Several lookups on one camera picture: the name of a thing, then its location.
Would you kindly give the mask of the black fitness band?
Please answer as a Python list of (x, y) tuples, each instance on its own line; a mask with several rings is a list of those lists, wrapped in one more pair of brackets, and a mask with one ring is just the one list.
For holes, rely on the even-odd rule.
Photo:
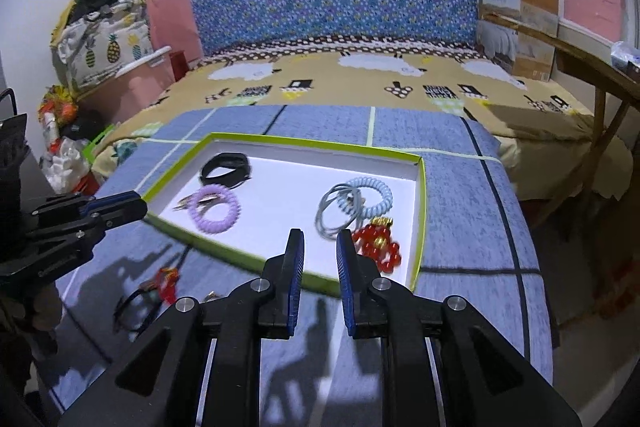
[(200, 181), (206, 185), (235, 188), (250, 179), (250, 162), (242, 153), (220, 153), (201, 168)]

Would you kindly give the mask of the green jewelry box tray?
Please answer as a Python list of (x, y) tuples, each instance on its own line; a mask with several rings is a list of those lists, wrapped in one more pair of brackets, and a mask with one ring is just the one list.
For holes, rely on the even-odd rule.
[[(202, 167), (218, 153), (246, 155), (250, 177), (233, 191), (240, 203), (239, 220), (228, 231), (206, 234), (178, 204), (198, 191)], [(280, 136), (211, 133), (146, 191), (146, 219), (174, 239), (254, 273), (262, 271), (267, 258), (282, 253), (291, 230), (302, 230), (304, 287), (337, 296), (335, 244), (320, 236), (314, 216), (332, 186), (360, 176), (383, 181), (393, 193), (392, 237), (401, 262), (390, 277), (413, 289), (426, 235), (426, 173), (418, 155)]]

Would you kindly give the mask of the colourful clutter pile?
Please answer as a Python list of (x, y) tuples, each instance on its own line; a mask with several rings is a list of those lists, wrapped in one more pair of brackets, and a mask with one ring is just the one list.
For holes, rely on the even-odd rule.
[(38, 107), (46, 153), (40, 168), (55, 194), (93, 195), (101, 182), (92, 173), (94, 150), (111, 132), (95, 110), (82, 109), (63, 86), (52, 86)]

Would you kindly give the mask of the pink storage bin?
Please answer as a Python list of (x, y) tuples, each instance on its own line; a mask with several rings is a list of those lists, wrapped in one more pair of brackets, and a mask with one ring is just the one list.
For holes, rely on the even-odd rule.
[(170, 46), (119, 69), (117, 74), (81, 95), (78, 105), (94, 110), (107, 124), (118, 124), (155, 103), (174, 82)]

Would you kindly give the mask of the pineapple print bag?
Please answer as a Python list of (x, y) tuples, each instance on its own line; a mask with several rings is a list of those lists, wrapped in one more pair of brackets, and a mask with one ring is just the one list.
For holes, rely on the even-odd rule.
[(73, 95), (99, 86), (122, 67), (154, 52), (146, 0), (118, 0), (73, 23), (60, 20), (50, 48)]

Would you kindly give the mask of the tan sheep print bedsheet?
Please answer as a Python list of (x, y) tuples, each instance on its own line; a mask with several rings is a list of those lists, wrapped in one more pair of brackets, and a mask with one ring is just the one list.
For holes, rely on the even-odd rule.
[(520, 199), (548, 199), (590, 151), (594, 116), (552, 80), (508, 74), (464, 44), (329, 36), (243, 44), (204, 57), (96, 147), (108, 178), (129, 147), (193, 109), (251, 105), (417, 109), (478, 121)]

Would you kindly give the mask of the wooden side table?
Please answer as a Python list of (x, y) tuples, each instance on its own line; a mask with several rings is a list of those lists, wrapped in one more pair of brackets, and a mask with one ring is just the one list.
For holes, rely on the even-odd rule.
[[(601, 158), (623, 124), (628, 109), (639, 107), (639, 83), (597, 55), (574, 44), (525, 26), (516, 25), (514, 28), (549, 43), (555, 49), (556, 69), (594, 88), (589, 150), (570, 170), (553, 193), (552, 199), (532, 214), (530, 224), (533, 228), (540, 227), (573, 194), (577, 195), (579, 202), (576, 220), (586, 222), (592, 186)], [(626, 272), (618, 279), (613, 277), (611, 272), (601, 271), (597, 279), (597, 288), (597, 297), (592, 307), (589, 311), (574, 317), (573, 322), (596, 314), (604, 319), (612, 319), (630, 307), (639, 297), (639, 262), (628, 262)]]

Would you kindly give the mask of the cardboard duvet box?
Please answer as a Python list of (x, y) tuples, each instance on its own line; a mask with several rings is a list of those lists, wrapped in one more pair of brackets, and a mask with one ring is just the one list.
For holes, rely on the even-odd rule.
[(514, 27), (556, 37), (560, 0), (477, 0), (477, 15), (476, 44), (489, 60), (511, 76), (550, 79), (554, 47)]

